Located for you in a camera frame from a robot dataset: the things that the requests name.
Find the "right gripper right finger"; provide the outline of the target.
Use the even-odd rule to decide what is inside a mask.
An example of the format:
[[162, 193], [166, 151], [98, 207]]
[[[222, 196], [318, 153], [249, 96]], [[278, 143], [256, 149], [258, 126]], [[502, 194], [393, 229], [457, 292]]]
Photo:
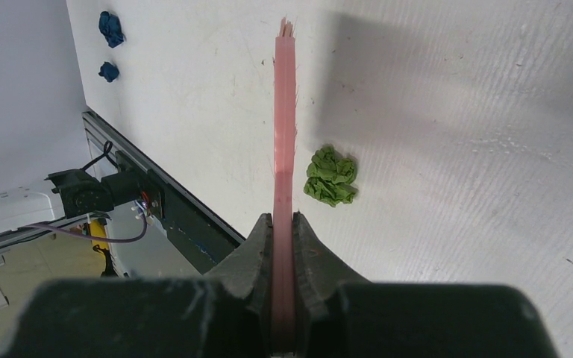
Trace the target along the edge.
[[295, 356], [341, 357], [345, 328], [339, 288], [368, 280], [340, 259], [316, 235], [304, 214], [293, 215], [295, 270]]

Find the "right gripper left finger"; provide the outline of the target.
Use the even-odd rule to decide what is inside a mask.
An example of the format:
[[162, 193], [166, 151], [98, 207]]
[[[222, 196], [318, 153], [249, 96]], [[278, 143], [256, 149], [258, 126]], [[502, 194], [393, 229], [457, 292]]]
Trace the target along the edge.
[[272, 250], [272, 215], [263, 213], [246, 241], [204, 276], [222, 286], [216, 321], [225, 326], [210, 335], [230, 357], [270, 356]]

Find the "pink hand brush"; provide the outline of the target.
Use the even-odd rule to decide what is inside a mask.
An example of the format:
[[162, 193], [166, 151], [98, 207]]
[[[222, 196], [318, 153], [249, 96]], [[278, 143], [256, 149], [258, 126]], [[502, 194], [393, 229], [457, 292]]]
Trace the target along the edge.
[[296, 138], [294, 24], [283, 18], [275, 38], [274, 204], [271, 349], [295, 350], [295, 278], [292, 243], [292, 181]]

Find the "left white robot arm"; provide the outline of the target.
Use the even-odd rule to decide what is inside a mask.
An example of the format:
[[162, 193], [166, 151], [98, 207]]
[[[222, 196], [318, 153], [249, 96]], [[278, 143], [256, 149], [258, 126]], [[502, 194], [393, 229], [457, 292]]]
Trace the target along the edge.
[[52, 173], [0, 192], [0, 236], [21, 229], [65, 231], [72, 224], [106, 219], [123, 204], [133, 204], [137, 218], [147, 222], [162, 213], [163, 189], [139, 169], [100, 179], [85, 169]]

